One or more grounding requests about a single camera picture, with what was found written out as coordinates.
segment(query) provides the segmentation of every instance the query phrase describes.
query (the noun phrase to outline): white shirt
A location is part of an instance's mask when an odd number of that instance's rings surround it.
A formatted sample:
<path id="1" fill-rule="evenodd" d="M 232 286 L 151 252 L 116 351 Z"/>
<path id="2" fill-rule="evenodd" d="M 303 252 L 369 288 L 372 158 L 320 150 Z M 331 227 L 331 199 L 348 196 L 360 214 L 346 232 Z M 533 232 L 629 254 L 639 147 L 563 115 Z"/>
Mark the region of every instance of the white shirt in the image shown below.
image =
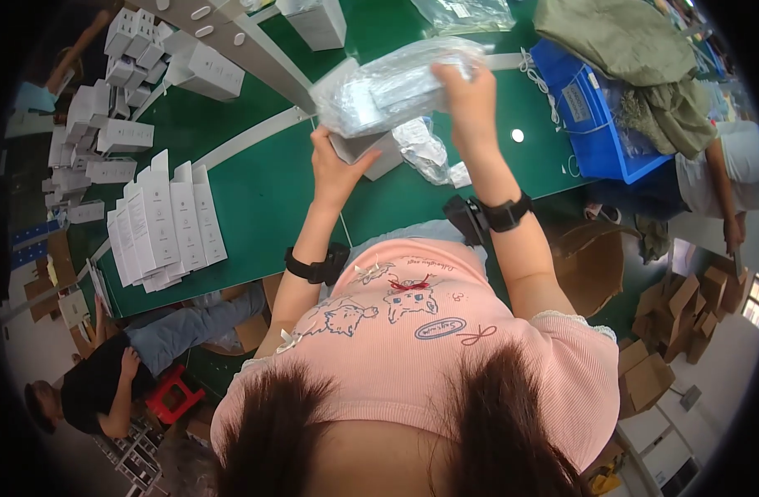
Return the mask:
<path id="1" fill-rule="evenodd" d="M 759 127 L 752 121 L 717 123 L 718 136 L 723 143 L 725 169 L 730 178 L 732 205 L 736 213 L 759 210 Z M 706 154 L 693 161 L 675 155 L 675 169 L 683 201 L 692 212 L 722 218 L 711 173 L 706 166 Z"/>

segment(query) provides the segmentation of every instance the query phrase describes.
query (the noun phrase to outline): black shirt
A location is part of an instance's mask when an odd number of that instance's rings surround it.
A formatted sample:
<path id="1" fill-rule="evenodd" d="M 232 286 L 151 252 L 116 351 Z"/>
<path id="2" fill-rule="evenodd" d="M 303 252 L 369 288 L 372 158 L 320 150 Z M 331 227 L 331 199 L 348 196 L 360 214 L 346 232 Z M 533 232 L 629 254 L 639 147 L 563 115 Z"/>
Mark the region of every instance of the black shirt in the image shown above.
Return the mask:
<path id="1" fill-rule="evenodd" d="M 123 352 L 131 345 L 128 335 L 118 333 L 100 344 L 89 358 L 67 372 L 60 396 L 65 420 L 85 433 L 103 435 L 97 413 L 108 415 L 115 401 Z M 139 363 L 131 382 L 131 401 L 152 391 L 156 380 L 144 363 Z"/>

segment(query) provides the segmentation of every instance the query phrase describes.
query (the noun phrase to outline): ribbed pink fabric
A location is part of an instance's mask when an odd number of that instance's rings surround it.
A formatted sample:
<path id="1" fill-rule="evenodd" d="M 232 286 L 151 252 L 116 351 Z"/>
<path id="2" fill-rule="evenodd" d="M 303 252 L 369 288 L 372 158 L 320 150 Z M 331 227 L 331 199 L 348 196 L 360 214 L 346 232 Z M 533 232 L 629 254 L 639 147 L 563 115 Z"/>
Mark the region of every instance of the ribbed pink fabric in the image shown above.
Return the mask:
<path id="1" fill-rule="evenodd" d="M 582 471 L 609 440 L 619 411 L 617 347 L 607 336 L 568 316 L 515 318 L 484 280 L 466 246 L 424 239 L 388 240 L 345 269 L 333 295 L 297 323 L 294 348 L 275 354 L 311 374 L 335 379 L 325 409 L 334 421 L 375 420 L 414 426 L 448 437 L 449 379 L 461 361 L 480 361 L 515 343 L 539 381 L 551 442 Z M 393 290 L 389 279 L 420 290 Z M 244 388 L 265 367 L 247 365 L 216 410 L 211 429 L 223 449 L 224 423 L 237 423 Z"/>

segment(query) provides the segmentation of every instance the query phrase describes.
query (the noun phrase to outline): dark pants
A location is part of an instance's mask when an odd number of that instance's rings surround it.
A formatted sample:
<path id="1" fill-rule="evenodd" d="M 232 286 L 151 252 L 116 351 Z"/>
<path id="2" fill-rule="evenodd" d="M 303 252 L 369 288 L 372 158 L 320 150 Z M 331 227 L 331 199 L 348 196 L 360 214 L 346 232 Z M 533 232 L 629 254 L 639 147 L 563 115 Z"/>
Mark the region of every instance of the dark pants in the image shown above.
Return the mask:
<path id="1" fill-rule="evenodd" d="M 633 184 L 600 180 L 588 186 L 590 202 L 617 207 L 656 221 L 669 221 L 689 211 L 680 195 L 675 161 L 670 159 Z"/>

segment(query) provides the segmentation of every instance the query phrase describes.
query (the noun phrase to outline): black hair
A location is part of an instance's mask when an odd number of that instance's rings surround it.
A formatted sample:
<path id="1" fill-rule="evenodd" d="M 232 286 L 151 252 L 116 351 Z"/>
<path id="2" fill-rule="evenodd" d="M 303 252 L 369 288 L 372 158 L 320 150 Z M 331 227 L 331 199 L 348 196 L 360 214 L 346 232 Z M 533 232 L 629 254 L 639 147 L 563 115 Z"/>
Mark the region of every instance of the black hair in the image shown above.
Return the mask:
<path id="1" fill-rule="evenodd" d="M 548 440 L 539 413 L 539 389 L 515 347 L 475 365 L 463 363 L 454 379 L 455 441 L 445 475 L 450 494 L 578 497 L 592 495 L 567 457 Z M 325 432 L 321 403 L 333 380 L 312 381 L 304 366 L 269 367 L 247 385 L 244 413 L 226 427 L 219 497 L 302 495 L 316 442 Z M 435 495 L 433 475 L 430 492 Z"/>
<path id="2" fill-rule="evenodd" d="M 27 401 L 27 412 L 34 420 L 36 425 L 42 431 L 48 433 L 49 435 L 53 435 L 53 432 L 56 431 L 56 426 L 54 426 L 51 420 L 42 413 L 40 401 L 37 400 L 36 393 L 34 392 L 34 387 L 31 386 L 30 383 L 27 383 L 26 387 L 23 388 L 23 397 Z"/>

